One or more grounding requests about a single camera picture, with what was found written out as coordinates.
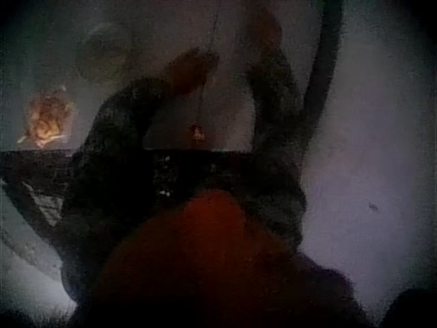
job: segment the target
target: hanging cord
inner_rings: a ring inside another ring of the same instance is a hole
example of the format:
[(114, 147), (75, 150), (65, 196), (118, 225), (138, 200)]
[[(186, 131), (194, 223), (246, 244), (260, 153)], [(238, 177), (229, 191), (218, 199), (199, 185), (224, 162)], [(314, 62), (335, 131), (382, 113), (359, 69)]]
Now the hanging cord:
[[(221, 11), (221, 1), (222, 0), (218, 0), (218, 3), (217, 3), (217, 11), (216, 11), (216, 14), (214, 16), (214, 24), (212, 26), (212, 31), (210, 34), (210, 41), (209, 41), (208, 47), (207, 47), (207, 52), (211, 51), (212, 45), (214, 44), (214, 41), (215, 41), (215, 34), (217, 32), (217, 25), (219, 22), (219, 16), (220, 16), (220, 11)], [(206, 85), (206, 82), (204, 84), (202, 84), (202, 86), (201, 86), (200, 94), (199, 94), (199, 101), (197, 103), (197, 114), (196, 114), (196, 121), (195, 121), (195, 125), (197, 125), (197, 126), (200, 126), (201, 111), (203, 108), (203, 94), (205, 91), (205, 85)]]

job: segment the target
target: round object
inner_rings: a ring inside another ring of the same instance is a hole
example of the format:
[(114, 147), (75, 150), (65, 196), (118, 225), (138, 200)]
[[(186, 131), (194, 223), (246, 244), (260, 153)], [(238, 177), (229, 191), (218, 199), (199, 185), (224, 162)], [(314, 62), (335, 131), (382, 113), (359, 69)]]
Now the round object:
[(100, 24), (79, 44), (76, 67), (79, 74), (92, 83), (117, 78), (132, 46), (131, 35), (114, 24)]

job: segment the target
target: person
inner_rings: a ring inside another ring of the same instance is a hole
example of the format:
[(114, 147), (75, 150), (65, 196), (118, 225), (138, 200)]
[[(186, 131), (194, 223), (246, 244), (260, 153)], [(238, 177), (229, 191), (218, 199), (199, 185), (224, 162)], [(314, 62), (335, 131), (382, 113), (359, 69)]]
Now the person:
[[(248, 9), (254, 56), (246, 80), (256, 118), (253, 151), (239, 165), (184, 176), (190, 188), (171, 206), (156, 205), (143, 136), (165, 103), (217, 67), (218, 55), (199, 49), (110, 97), (73, 156), (57, 226), (63, 283), (78, 302), (73, 325), (368, 325), (347, 279), (298, 251), (307, 206), (300, 173), (312, 133), (280, 24), (264, 5)], [(203, 156), (188, 160), (189, 172)]]

